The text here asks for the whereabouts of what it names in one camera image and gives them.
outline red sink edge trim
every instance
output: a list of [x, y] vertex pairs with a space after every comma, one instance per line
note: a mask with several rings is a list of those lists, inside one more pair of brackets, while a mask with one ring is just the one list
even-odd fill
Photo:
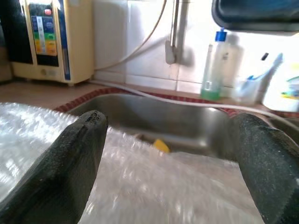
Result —
[[[117, 89], [117, 88], [105, 88], [105, 89], [98, 89], [94, 90], [90, 93], [87, 93], [81, 97], [76, 98], [75, 100], [66, 103], [64, 105], [61, 105], [59, 107], [56, 107], [54, 110], [59, 111], [59, 112], [68, 112], [69, 110], [79, 106], [82, 103], [87, 102], [88, 100], [101, 96], [101, 95], [106, 95], [106, 94], [111, 94], [111, 93], [126, 93], [126, 94], [131, 94], [134, 95], [128, 91]], [[152, 93], [152, 92], [145, 92], [147, 94], [156, 96], [156, 97], [161, 97], [165, 99], [172, 99], [172, 100], [178, 100], [178, 101], [185, 101], [185, 102], [192, 102], [192, 103], [208, 103], [208, 104], [214, 104], [215, 102], [205, 100], [205, 99], [197, 99], [197, 98], [188, 98], [188, 97], [178, 97], [178, 96], [171, 96], [171, 95], [165, 95], [165, 94], [159, 94], [159, 93]], [[225, 111], [229, 116], [234, 116], [238, 113], [237, 110], [232, 110], [232, 109], [221, 109], [222, 111]], [[285, 118], [299, 118], [299, 113], [294, 113], [294, 112], [280, 112], [280, 111], [271, 111], [272, 113], [285, 117]]]

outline countertop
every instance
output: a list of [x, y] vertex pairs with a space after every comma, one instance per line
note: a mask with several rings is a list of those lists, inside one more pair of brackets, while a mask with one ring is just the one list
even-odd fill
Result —
[[[135, 90], [151, 92], [157, 94], [171, 95], [175, 97], [200, 99], [198, 94], [185, 93], [171, 90], [155, 89], [150, 87], [142, 87], [136, 85], [122, 84]], [[16, 102], [34, 106], [40, 106], [49, 109], [55, 109], [65, 105], [85, 94], [98, 89], [109, 88], [99, 84], [91, 84], [88, 82], [79, 83], [73, 87], [67, 84], [51, 82], [51, 81], [31, 81], [27, 82], [23, 79], [16, 79], [9, 83], [0, 84], [0, 102]], [[235, 103], [230, 98], [222, 98], [216, 101], [218, 104]], [[254, 108], [264, 111], [270, 111], [263, 105], [255, 105]], [[299, 113], [274, 112], [283, 117], [299, 118]]]

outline white cable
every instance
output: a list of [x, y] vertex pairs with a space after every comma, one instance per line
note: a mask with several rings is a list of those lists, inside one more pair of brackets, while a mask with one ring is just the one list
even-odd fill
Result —
[[233, 110], [239, 110], [239, 111], [248, 111], [248, 112], [253, 112], [253, 113], [259, 113], [259, 114], [262, 114], [264, 116], [279, 120], [282, 123], [292, 127], [293, 129], [295, 129], [296, 131], [299, 132], [299, 127], [295, 126], [290, 121], [288, 121], [288, 120], [286, 120], [286, 119], [284, 119], [284, 118], [282, 118], [278, 115], [275, 115], [273, 113], [258, 110], [258, 109], [251, 108], [251, 107], [236, 106], [236, 105], [225, 105], [225, 104], [205, 104], [205, 103], [191, 103], [191, 102], [185, 102], [185, 101], [177, 101], [177, 100], [172, 100], [172, 99], [165, 99], [165, 98], [161, 98], [161, 97], [155, 97], [155, 96], [152, 96], [150, 94], [140, 92], [138, 90], [133, 90], [131, 88], [128, 88], [128, 87], [125, 87], [125, 86], [122, 86], [122, 85], [118, 85], [118, 84], [114, 84], [114, 83], [102, 82], [102, 81], [96, 81], [96, 80], [92, 80], [92, 81], [89, 81], [89, 82], [94, 83], [94, 84], [101, 84], [101, 85], [105, 85], [105, 86], [115, 87], [115, 88], [118, 88], [118, 89], [122, 89], [122, 90], [125, 90], [125, 91], [128, 91], [128, 92], [137, 94], [139, 96], [149, 97], [149, 98], [156, 99], [156, 100], [163, 101], [163, 102], [167, 102], [167, 103], [173, 103], [173, 104], [179, 104], [179, 105], [188, 105], [188, 106], [198, 106], [198, 107], [233, 109]]
[[161, 20], [161, 18], [162, 18], [162, 15], [163, 15], [163, 13], [164, 13], [164, 10], [165, 10], [166, 2], [167, 2], [167, 0], [164, 0], [164, 3], [163, 3], [163, 5], [162, 5], [162, 9], [161, 9], [159, 18], [158, 18], [157, 22], [155, 23], [154, 28], [152, 29], [152, 31], [150, 32], [150, 34], [143, 40], [143, 42], [142, 42], [138, 47], [136, 47], [136, 48], [132, 51], [131, 54], [129, 54], [129, 55], [123, 57], [122, 59], [120, 59], [120, 60], [117, 61], [117, 62], [113, 62], [113, 63], [107, 64], [107, 65], [104, 65], [104, 66], [102, 66], [102, 67], [95, 68], [94, 70], [95, 70], [95, 71], [98, 71], [98, 70], [102, 70], [102, 69], [108, 69], [108, 68], [110, 68], [110, 67], [112, 67], [112, 66], [116, 66], [116, 65], [118, 65], [118, 64], [120, 64], [120, 63], [123, 63], [123, 62], [127, 61], [127, 60], [130, 59], [130, 58], [131, 58], [137, 51], [139, 51], [140, 48], [142, 48], [142, 47], [145, 45], [145, 43], [151, 38], [151, 36], [152, 36], [153, 33], [155, 32], [157, 26], [159, 25], [160, 20]]

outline bubble wrap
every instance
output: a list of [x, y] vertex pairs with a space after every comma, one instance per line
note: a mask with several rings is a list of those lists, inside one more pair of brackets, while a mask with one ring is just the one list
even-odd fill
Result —
[[[0, 200], [77, 118], [0, 104]], [[109, 128], [80, 224], [263, 223], [236, 163], [187, 153], [163, 154]]]

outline blue bottle cap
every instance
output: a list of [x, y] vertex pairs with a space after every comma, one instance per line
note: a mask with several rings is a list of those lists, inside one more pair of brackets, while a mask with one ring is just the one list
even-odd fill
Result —
[[216, 32], [215, 41], [224, 42], [226, 39], [227, 32], [224, 31], [224, 28], [221, 28], [220, 31]]

